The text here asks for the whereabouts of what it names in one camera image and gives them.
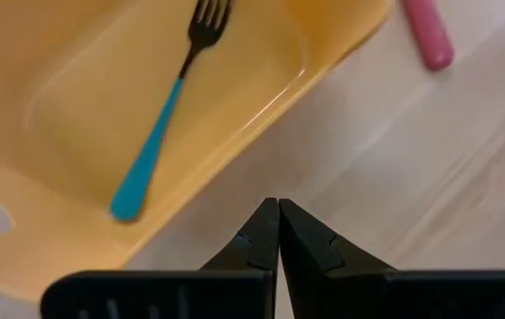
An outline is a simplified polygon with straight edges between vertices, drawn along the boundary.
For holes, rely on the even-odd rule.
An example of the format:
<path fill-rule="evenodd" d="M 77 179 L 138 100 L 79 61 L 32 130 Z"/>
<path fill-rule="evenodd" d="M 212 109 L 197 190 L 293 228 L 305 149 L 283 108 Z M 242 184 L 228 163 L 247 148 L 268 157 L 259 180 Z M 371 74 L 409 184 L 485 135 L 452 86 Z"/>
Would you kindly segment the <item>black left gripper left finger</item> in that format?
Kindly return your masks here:
<path fill-rule="evenodd" d="M 90 270 L 51 284 L 40 302 L 55 319 L 245 319 L 275 315 L 279 205 L 265 199 L 197 270 Z"/>

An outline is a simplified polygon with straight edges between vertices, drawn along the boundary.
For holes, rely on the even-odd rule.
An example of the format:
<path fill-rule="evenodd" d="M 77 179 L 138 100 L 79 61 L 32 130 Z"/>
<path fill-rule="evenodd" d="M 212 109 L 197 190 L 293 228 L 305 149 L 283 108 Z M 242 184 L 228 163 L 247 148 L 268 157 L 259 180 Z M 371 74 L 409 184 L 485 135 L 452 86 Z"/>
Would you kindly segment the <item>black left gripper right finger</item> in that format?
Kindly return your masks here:
<path fill-rule="evenodd" d="M 505 318 L 505 270 L 399 270 L 293 201 L 279 206 L 297 318 Z"/>

